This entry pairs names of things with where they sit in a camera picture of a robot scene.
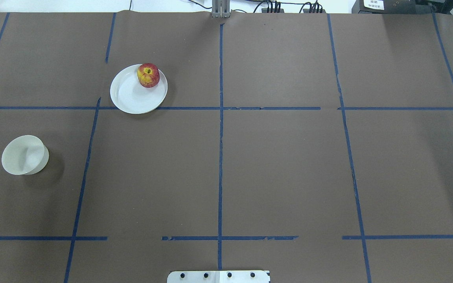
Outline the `red yellow apple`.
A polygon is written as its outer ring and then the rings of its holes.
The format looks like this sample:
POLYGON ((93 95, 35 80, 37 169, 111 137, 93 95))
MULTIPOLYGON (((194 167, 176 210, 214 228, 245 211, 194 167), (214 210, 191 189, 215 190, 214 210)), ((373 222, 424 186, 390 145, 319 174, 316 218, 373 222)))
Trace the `red yellow apple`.
POLYGON ((144 88, 155 87, 160 82, 160 72, 153 63, 143 63, 136 71, 137 79, 144 88))

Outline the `white round plate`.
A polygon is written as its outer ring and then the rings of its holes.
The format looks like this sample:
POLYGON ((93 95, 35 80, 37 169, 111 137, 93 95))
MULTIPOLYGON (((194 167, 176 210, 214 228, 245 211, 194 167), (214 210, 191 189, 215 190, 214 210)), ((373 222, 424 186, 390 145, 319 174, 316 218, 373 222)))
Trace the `white round plate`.
POLYGON ((137 77, 140 64, 128 66, 115 75, 110 86, 113 104, 129 114, 146 114, 162 104, 168 92, 167 78, 161 70, 159 82, 151 87, 142 86, 137 77))

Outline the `white bowl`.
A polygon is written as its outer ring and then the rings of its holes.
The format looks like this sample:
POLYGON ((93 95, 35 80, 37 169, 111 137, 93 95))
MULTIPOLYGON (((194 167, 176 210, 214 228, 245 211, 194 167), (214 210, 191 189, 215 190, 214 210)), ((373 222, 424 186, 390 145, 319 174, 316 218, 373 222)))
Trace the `white bowl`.
POLYGON ((1 163, 11 175, 33 175, 45 168, 49 160, 49 150, 36 136, 19 136, 4 149, 1 163))

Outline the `brown paper table cover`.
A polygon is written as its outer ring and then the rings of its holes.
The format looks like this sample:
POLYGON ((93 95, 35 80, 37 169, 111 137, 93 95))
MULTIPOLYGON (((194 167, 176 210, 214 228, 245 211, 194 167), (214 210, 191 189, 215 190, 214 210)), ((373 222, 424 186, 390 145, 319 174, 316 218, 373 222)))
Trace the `brown paper table cover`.
POLYGON ((0 283, 211 269, 453 283, 453 15, 0 13, 0 283), (129 114, 143 63, 168 92, 129 114))

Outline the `black power strip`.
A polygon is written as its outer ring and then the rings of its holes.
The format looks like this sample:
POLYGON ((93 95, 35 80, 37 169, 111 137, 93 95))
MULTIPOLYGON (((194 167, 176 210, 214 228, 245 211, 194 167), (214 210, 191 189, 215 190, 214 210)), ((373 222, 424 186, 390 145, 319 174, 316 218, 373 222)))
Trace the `black power strip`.
POLYGON ((304 2, 304 3, 292 3, 292 2, 272 2, 267 3, 266 7, 259 8, 260 13, 264 14, 325 14, 326 10, 318 2, 304 2))

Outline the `black box with label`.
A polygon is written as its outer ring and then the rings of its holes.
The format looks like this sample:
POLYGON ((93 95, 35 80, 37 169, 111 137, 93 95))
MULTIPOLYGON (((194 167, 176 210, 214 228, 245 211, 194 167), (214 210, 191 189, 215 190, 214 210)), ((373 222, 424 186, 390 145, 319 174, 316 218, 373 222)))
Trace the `black box with label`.
POLYGON ((416 14, 415 0, 356 0, 351 14, 416 14))

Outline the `grey aluminium clamp post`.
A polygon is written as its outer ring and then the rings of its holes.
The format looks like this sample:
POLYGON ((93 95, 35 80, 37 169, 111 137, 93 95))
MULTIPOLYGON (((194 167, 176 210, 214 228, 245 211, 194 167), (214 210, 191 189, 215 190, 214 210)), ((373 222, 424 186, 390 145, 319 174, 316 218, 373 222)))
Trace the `grey aluminium clamp post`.
POLYGON ((212 18, 230 18, 230 0, 212 0, 212 18))

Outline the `metal base plate with bolts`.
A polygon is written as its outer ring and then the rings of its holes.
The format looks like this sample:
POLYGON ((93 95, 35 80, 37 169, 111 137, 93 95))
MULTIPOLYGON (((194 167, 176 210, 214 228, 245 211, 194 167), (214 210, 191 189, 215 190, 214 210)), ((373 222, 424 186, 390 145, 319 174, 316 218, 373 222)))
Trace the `metal base plate with bolts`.
POLYGON ((265 270, 206 270, 174 271, 167 283, 270 283, 270 272, 265 270))

